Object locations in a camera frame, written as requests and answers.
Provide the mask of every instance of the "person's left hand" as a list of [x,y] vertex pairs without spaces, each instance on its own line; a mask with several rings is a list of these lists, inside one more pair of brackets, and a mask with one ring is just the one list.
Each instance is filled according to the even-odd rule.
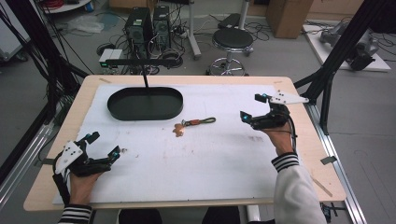
[[91,201],[91,193],[100,174],[78,177],[70,174],[70,203],[88,205]]

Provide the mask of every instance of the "person's right hand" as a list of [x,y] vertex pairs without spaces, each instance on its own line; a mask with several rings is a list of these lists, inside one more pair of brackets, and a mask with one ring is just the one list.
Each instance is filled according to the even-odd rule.
[[271,142],[276,148],[276,154],[278,156],[288,152],[293,152],[290,138],[290,126],[288,123],[282,127],[263,129],[262,131],[270,137]]

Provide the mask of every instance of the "striped sleeve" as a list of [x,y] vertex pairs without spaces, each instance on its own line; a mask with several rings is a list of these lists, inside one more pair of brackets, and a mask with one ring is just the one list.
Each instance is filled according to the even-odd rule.
[[58,224],[89,223],[92,208],[87,205],[69,204],[64,207],[64,213]]
[[271,161],[271,163],[276,168],[279,173],[281,170],[286,169],[293,165],[299,165],[297,154],[294,152],[289,152],[282,154]]

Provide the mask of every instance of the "black metal pole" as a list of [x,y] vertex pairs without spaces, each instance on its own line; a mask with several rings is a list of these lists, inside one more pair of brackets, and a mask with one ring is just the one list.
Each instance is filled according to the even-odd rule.
[[320,127],[326,134],[329,134],[327,124],[332,80],[341,64],[352,52],[370,24],[379,16],[389,1],[390,0],[365,0],[319,70],[311,76],[294,83],[296,88],[311,83],[307,91],[302,94],[303,97],[310,100],[311,104],[315,104],[316,100],[323,92],[322,108],[320,111]]
[[149,82],[146,74],[145,65],[162,65],[167,68],[177,65],[176,59],[107,59],[106,63],[110,66],[116,65],[139,65],[142,67],[142,75],[145,80],[146,89],[149,91]]
[[8,155],[6,160],[1,165],[1,167],[0,167],[0,186],[6,180],[8,174],[12,171],[12,169],[14,168],[14,165],[18,162],[21,155],[23,155],[23,152],[25,151],[25,149],[28,148],[30,142],[35,137],[35,135],[37,134],[41,125],[46,120],[47,114],[48,114],[48,109],[49,109],[49,104],[46,104],[43,107],[43,109],[41,110],[41,112],[38,114],[38,116],[35,118],[35,121],[33,121],[32,125],[30,125],[29,129],[23,135],[21,140],[14,147],[14,149],[11,151],[11,153]]

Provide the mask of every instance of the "desk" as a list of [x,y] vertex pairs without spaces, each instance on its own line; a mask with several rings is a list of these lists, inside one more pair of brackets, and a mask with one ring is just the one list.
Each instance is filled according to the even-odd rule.
[[[132,76],[89,76],[86,77],[75,102],[56,137],[47,158],[53,159],[70,139],[77,139],[78,130],[87,114],[96,90],[101,84],[140,84],[142,77]],[[150,76],[151,85],[191,85],[191,84],[230,84],[230,85],[273,85],[276,89],[297,94],[287,77],[195,77],[195,76]],[[322,202],[343,201],[346,197],[340,180],[331,164],[323,165],[320,160],[327,155],[303,105],[288,105],[294,119],[298,137],[299,155],[314,179],[314,187]],[[27,211],[61,210],[62,205],[52,204],[57,192],[52,179],[51,166],[43,165],[24,203]],[[131,207],[175,207],[201,205],[235,205],[271,203],[271,199],[238,199],[217,201],[183,202],[140,202],[140,203],[96,203],[95,209]]]

